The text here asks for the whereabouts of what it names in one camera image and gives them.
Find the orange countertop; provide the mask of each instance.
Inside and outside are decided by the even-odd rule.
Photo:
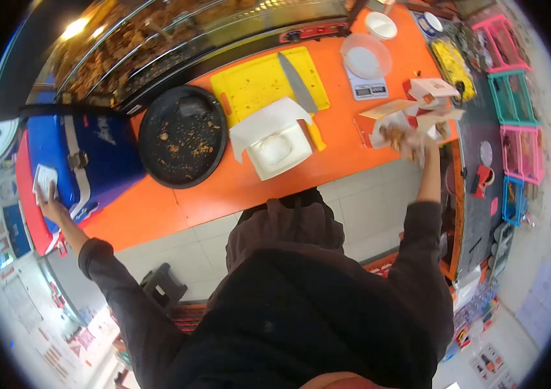
[[[367,9],[360,13],[352,27],[353,32],[365,32],[367,13]],[[399,154],[389,147],[380,150],[365,148],[353,118],[374,106],[406,98],[403,82],[415,78],[414,72],[420,71],[421,77],[441,75],[407,9],[395,5],[390,18],[396,23],[398,34],[396,38],[384,41],[393,61],[392,71],[385,78],[387,99],[356,101],[353,98],[339,52],[344,38],[323,38],[320,42],[298,44],[308,48],[331,103],[330,108],[314,117],[327,144],[324,151],[314,151],[296,167],[261,181],[247,154],[243,155],[243,164],[238,163],[228,142],[219,166],[203,183],[177,190],[164,187],[147,176],[95,215],[85,226],[85,232],[90,237],[107,240],[119,251],[257,206],[269,198],[280,198],[398,159]],[[282,48],[234,62],[191,84],[212,92],[209,80],[213,74],[280,50]],[[143,113],[132,118],[135,132],[138,132],[142,118]],[[455,123],[451,121],[450,125],[453,135],[447,141],[458,137]]]

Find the white tile floor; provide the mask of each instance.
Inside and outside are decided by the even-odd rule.
[[[420,169],[396,160],[318,187],[344,225],[344,253],[357,261],[399,243],[407,205],[418,192]],[[116,253],[140,281],[163,262],[188,287],[182,300],[208,299],[225,276],[225,245],[240,212]]]

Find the plastic crate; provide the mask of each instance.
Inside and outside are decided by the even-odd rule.
[[[521,49],[515,33],[513,23],[504,15],[493,16],[472,26],[474,31],[480,30],[485,34],[486,49],[494,64],[487,71],[489,73],[506,72],[508,70],[532,70],[528,64],[528,57]]]
[[[500,140],[504,174],[540,184],[545,174],[541,128],[500,126]]]
[[[523,198],[523,181],[504,176],[504,201],[502,202],[502,218],[516,227],[522,225],[525,198]]]
[[[500,124],[538,126],[523,70],[489,74],[488,81]]]

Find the paper food box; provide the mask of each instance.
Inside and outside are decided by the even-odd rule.
[[[443,142],[452,135],[448,120],[460,120],[464,110],[441,107],[431,112],[423,113],[414,118],[415,127],[419,132],[426,133],[431,139]]]
[[[379,133],[381,126],[395,124],[405,128],[415,123],[418,103],[411,100],[394,100],[356,115],[353,123],[365,147],[381,149],[389,146]]]
[[[407,93],[423,110],[434,110],[445,106],[449,97],[459,96],[459,91],[441,78],[411,78]]]
[[[234,158],[243,163],[246,150],[262,181],[299,165],[312,149],[297,120],[312,123],[310,114],[289,97],[252,113],[230,129]]]

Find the digital kitchen scale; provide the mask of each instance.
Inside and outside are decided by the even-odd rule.
[[[385,78],[361,78],[353,74],[346,65],[344,69],[347,71],[347,77],[349,77],[355,100],[361,101],[388,97],[388,86],[385,83]]]

